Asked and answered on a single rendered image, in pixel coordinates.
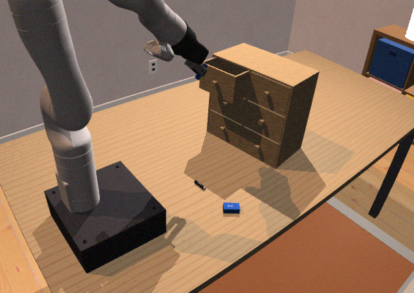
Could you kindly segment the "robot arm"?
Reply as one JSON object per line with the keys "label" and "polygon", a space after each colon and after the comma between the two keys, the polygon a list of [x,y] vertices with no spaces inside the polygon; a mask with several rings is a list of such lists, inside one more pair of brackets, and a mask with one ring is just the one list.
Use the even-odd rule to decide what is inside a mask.
{"label": "robot arm", "polygon": [[[109,0],[136,12],[154,35],[166,33],[175,14],[164,0]],[[70,213],[100,200],[91,134],[93,101],[76,59],[62,0],[8,0],[19,36],[46,85],[40,108],[54,153],[61,200]],[[141,17],[140,17],[141,16]]]}

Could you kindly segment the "brown wooden drawer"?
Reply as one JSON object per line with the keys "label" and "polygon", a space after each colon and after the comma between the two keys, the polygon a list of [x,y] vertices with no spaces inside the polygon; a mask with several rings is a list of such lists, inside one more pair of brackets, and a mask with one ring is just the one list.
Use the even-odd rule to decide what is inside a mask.
{"label": "brown wooden drawer", "polygon": [[244,124],[280,142],[285,117],[247,100]]}
{"label": "brown wooden drawer", "polygon": [[244,126],[241,149],[275,166],[279,143]]}
{"label": "brown wooden drawer", "polygon": [[239,147],[242,125],[211,110],[208,131]]}
{"label": "brown wooden drawer", "polygon": [[245,98],[235,103],[230,103],[214,94],[211,94],[210,107],[225,114],[226,116],[229,116],[230,118],[233,118],[234,120],[237,120],[238,122],[243,123]]}
{"label": "brown wooden drawer", "polygon": [[248,98],[286,115],[291,87],[251,72]]}
{"label": "brown wooden drawer", "polygon": [[199,80],[199,88],[230,103],[246,97],[249,70],[217,57],[204,61],[207,73]]}

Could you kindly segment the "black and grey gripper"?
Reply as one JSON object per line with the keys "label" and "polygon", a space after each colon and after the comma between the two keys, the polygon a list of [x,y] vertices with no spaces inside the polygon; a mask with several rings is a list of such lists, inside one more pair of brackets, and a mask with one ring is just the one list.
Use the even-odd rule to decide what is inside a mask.
{"label": "black and grey gripper", "polygon": [[176,13],[173,26],[164,34],[154,35],[156,39],[144,45],[144,50],[161,60],[171,61],[175,55],[182,56],[187,65],[194,73],[205,76],[207,70],[201,65],[206,59],[209,51],[199,43],[194,31],[185,20]]}

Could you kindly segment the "brown wooden chest of drawers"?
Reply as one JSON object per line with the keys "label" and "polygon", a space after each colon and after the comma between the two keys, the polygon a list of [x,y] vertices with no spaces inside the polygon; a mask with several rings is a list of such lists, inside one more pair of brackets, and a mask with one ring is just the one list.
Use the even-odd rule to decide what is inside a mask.
{"label": "brown wooden chest of drawers", "polygon": [[[241,151],[244,151],[243,149],[241,149],[241,141],[242,141],[244,126],[259,133],[260,135],[263,135],[279,143],[279,149],[278,149],[278,154],[276,157],[275,166],[271,166],[270,164],[264,162],[263,160],[244,151],[245,153],[271,166],[272,168],[274,169],[278,168],[282,163],[284,163],[284,161],[290,158],[297,150],[301,148],[303,137],[305,134],[305,129],[307,126],[307,121],[309,118],[309,113],[311,110],[314,92],[316,89],[316,84],[318,81],[319,71],[312,69],[310,67],[307,67],[305,65],[302,65],[300,63],[297,63],[295,61],[288,60],[287,58],[283,58],[276,54],[253,47],[246,43],[242,43],[240,45],[236,45],[229,49],[216,52],[212,55],[212,58],[214,57],[220,58],[227,62],[233,63],[234,65],[237,65],[244,69],[249,70],[248,85],[247,85],[246,97],[245,97],[243,123],[238,122],[237,120],[234,120],[233,118],[230,118],[229,116],[226,116],[225,114],[220,113],[219,111],[216,111],[215,109],[212,109],[210,107],[210,101],[211,101],[211,93],[210,93],[209,105],[208,105],[208,121],[207,121],[206,131],[209,132],[208,126],[209,126],[209,117],[210,117],[210,109],[211,109],[242,125],[239,147],[209,132],[213,134],[214,136],[220,138],[221,140],[224,140],[225,142],[240,149]],[[255,72],[264,77],[270,78],[271,80],[277,81],[279,83],[282,83],[283,85],[291,87],[286,115],[281,114],[269,107],[266,107],[248,98],[248,90],[249,90],[249,85],[250,85],[251,72]],[[244,124],[247,100],[250,100],[251,102],[254,102],[262,107],[265,107],[285,117],[280,142]]]}

